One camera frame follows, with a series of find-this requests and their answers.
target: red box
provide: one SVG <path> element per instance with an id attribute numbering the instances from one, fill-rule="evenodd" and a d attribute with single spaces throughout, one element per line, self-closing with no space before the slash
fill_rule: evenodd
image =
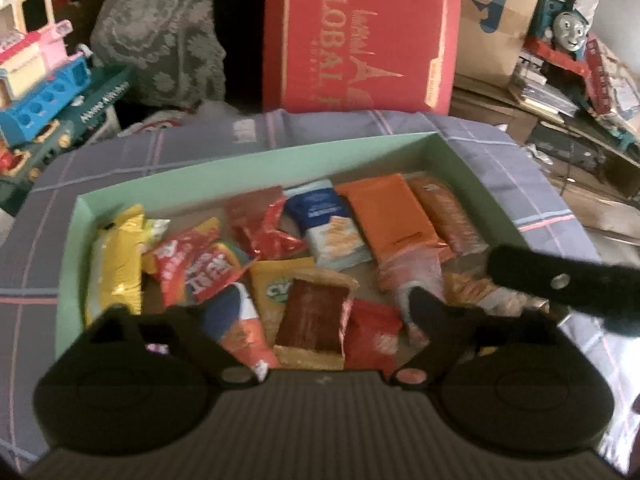
<path id="1" fill-rule="evenodd" d="M 266 0 L 265 110 L 447 114 L 461 0 Z"/>

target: thomas train toy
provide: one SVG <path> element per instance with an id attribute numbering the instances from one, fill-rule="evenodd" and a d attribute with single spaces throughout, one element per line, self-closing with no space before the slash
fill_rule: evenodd
<path id="1" fill-rule="evenodd" d="M 584 45 L 589 23 L 575 0 L 538 0 L 524 48 L 545 61 L 587 78 Z"/>

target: mint green cardboard box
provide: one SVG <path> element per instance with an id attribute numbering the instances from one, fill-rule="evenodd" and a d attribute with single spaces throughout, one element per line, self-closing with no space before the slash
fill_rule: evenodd
<path id="1" fill-rule="evenodd" d="M 78 197 L 62 261 L 56 356 L 82 332 L 82 306 L 96 230 L 141 203 L 155 211 L 193 208 L 245 191 L 285 188 L 321 178 L 335 183 L 389 173 L 427 171 L 447 182 L 491 246 L 526 242 L 492 195 L 436 133 L 365 137 L 214 160 L 99 189 Z M 393 212 L 389 212 L 393 221 Z"/>

